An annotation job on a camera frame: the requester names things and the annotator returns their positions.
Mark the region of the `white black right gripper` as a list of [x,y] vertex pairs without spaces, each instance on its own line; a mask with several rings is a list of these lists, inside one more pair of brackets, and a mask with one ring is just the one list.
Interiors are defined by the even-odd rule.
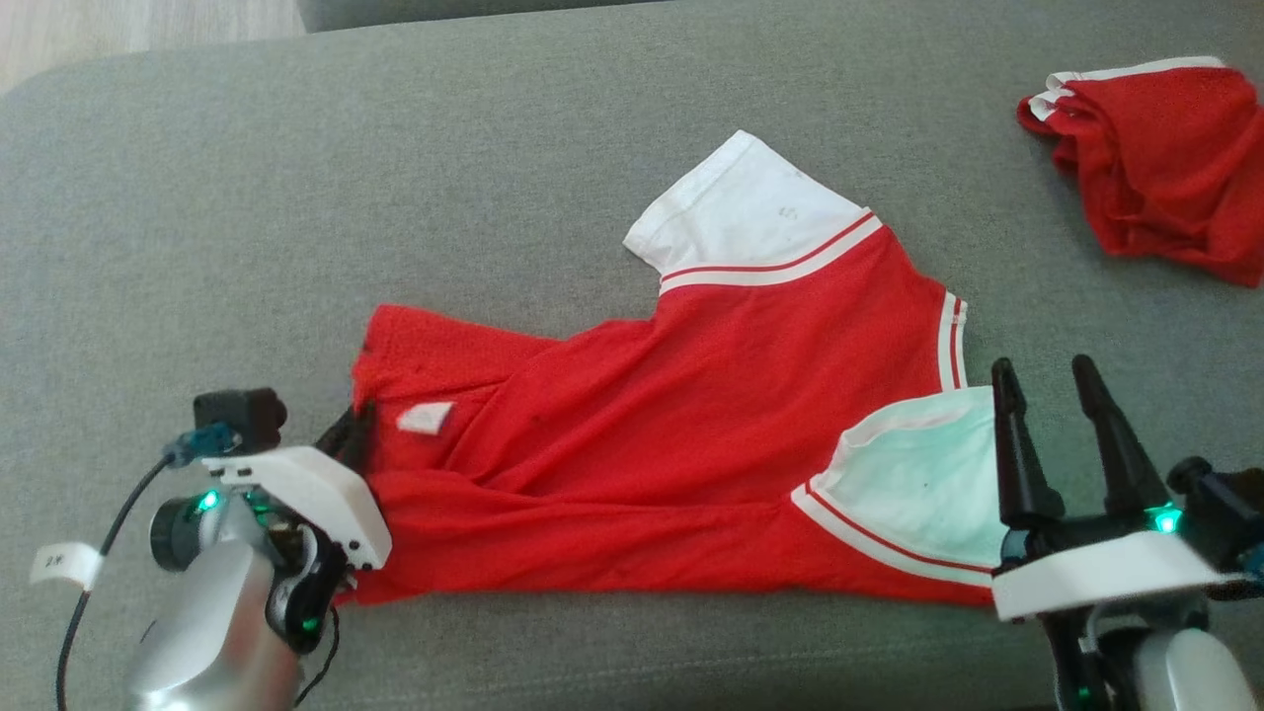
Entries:
[[[1169,506],[1165,485],[1091,356],[1074,356],[1071,373],[1079,409],[1095,428],[1106,483],[1105,512],[1127,517]],[[1060,521],[1066,504],[1044,476],[1012,361],[994,361],[991,387],[999,521],[1014,530]],[[1157,522],[1139,533],[1058,552],[997,576],[992,597],[999,620],[1246,584],[1248,576],[1215,571],[1178,535],[1181,517],[1181,512],[1160,512]]]

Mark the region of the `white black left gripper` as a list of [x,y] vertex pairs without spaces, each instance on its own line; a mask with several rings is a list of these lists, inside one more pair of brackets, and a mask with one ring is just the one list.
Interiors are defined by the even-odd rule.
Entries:
[[230,490],[257,487],[343,545],[356,571],[383,571],[392,553],[384,514],[356,472],[367,472],[375,402],[350,405],[313,447],[284,447],[202,461]]

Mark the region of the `red shorts white waistband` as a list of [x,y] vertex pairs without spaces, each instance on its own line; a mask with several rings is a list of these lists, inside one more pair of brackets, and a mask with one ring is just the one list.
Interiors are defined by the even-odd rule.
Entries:
[[1049,75],[1018,104],[1055,140],[1106,256],[1264,283],[1264,102],[1213,54]]

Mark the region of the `red basketball jersey white trim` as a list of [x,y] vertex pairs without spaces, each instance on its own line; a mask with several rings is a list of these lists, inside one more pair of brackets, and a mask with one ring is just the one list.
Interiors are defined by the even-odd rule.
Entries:
[[383,304],[353,369],[393,536],[356,603],[818,593],[992,603],[967,304],[739,132],[624,238],[659,305],[565,342]]

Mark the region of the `large grey sofa seat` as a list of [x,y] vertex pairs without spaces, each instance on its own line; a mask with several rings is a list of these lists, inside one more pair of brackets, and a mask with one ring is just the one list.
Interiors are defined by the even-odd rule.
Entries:
[[565,338],[641,319],[622,247],[743,129],[872,207],[1014,361],[1049,481],[1103,497],[1071,359],[1162,469],[1264,466],[1264,288],[1103,256],[1015,108],[1049,73],[1217,54],[1264,0],[678,0],[121,54],[0,96],[0,711],[54,711],[70,584],[198,392],[343,414],[375,305]]

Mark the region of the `grey sofa seat cushion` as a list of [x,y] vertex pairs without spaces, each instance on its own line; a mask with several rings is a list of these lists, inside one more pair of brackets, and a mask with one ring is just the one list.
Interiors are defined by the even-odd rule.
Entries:
[[296,0],[305,32],[343,32],[415,22],[561,11],[669,0]]

